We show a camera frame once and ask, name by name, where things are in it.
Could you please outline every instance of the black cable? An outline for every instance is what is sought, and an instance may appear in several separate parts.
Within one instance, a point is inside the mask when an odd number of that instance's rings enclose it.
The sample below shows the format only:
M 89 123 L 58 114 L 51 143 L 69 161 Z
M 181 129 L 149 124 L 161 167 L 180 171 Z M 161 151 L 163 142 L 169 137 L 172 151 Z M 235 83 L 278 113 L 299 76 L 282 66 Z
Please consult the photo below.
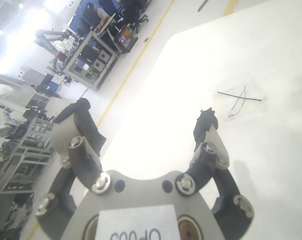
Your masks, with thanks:
M 235 95 L 231 95 L 231 94 L 225 94 L 225 93 L 221 93 L 219 91 L 217 91 L 217 93 L 219 94 L 223 94 L 223 95 L 228 95 L 228 96 L 232 96 L 232 97 L 235 97 L 235 98 L 240 98 L 240 99 L 245 99 L 245 100 L 253 100 L 253 101 L 262 101 L 260 99 L 254 99 L 254 98 L 246 98 L 246 97 L 240 97 L 240 96 L 235 96 Z
M 81 95 L 81 97 L 79 99 L 81 99 L 83 97 L 83 95 L 87 92 L 88 88 L 85 90 L 85 92 Z

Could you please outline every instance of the white table surface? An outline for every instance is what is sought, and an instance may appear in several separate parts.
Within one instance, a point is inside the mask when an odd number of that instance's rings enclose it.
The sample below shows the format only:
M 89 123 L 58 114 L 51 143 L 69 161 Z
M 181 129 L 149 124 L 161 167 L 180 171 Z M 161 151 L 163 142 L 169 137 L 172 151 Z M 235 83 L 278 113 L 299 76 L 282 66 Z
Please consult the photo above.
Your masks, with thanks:
M 215 89 L 250 85 L 239 116 Z M 102 159 L 152 179 L 185 171 L 200 110 L 213 106 L 230 171 L 255 208 L 243 239 L 302 239 L 302 0 L 272 0 L 172 37 Z M 213 183 L 201 194 L 212 206 Z

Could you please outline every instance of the office chair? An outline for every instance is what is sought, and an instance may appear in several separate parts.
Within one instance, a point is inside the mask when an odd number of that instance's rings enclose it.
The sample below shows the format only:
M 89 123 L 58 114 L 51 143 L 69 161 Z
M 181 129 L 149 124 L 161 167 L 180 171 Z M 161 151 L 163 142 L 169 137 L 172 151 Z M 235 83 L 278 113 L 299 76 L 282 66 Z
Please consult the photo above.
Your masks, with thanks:
M 146 14 L 140 17 L 139 9 L 135 5 L 127 1 L 124 1 L 124 3 L 118 9 L 118 12 L 123 15 L 123 25 L 130 24 L 131 29 L 135 30 L 136 33 L 139 33 L 139 27 L 141 23 L 149 22 L 148 16 Z

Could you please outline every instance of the hex bolt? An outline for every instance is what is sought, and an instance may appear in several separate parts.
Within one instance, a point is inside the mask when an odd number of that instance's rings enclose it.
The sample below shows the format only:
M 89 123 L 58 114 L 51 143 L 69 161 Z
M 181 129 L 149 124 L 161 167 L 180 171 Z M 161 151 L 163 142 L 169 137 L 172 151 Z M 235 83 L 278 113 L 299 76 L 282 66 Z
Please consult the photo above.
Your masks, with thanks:
M 207 142 L 207 145 L 204 147 L 204 150 L 210 154 L 216 154 L 217 147 L 215 144 L 213 144 L 211 142 Z
M 195 192 L 195 183 L 193 178 L 184 174 L 184 177 L 181 178 L 181 181 L 176 181 L 178 189 L 185 195 L 192 195 Z
M 44 196 L 44 198 L 42 199 L 42 202 L 40 203 L 40 205 L 36 211 L 36 216 L 42 216 L 48 211 L 47 207 L 48 207 L 50 201 L 54 199 L 54 197 L 55 197 L 55 195 L 52 192 L 50 192 Z
M 91 186 L 92 192 L 96 194 L 101 194 L 105 192 L 110 187 L 111 177 L 108 173 L 102 172 L 100 177 Z
M 60 165 L 64 169 L 70 169 L 71 168 L 69 155 L 64 155 L 63 157 L 60 158 Z
M 71 140 L 71 142 L 70 142 L 70 145 L 72 146 L 72 147 L 76 147 L 77 145 L 79 145 L 80 144 L 80 141 L 81 141 L 81 138 L 80 137 L 74 137 L 74 138 L 72 138 L 72 140 Z
M 97 186 L 97 189 L 102 190 L 104 186 L 107 184 L 107 182 L 108 179 L 106 177 L 99 177 L 95 185 Z
M 242 195 L 236 195 L 233 199 L 233 203 L 240 207 L 241 210 L 245 212 L 246 217 L 253 218 L 254 217 L 254 209 L 252 204 L 243 197 Z
M 227 162 L 225 162 L 223 159 L 219 158 L 218 164 L 221 166 L 225 166 L 225 165 L 227 165 Z

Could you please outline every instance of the label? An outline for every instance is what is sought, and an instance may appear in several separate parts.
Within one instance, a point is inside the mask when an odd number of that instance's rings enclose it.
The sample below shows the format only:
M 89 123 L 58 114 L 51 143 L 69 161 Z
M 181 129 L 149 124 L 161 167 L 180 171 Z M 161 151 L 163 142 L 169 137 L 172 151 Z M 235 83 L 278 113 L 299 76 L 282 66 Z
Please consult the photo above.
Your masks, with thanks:
M 173 205 L 101 211 L 95 240 L 180 240 Z

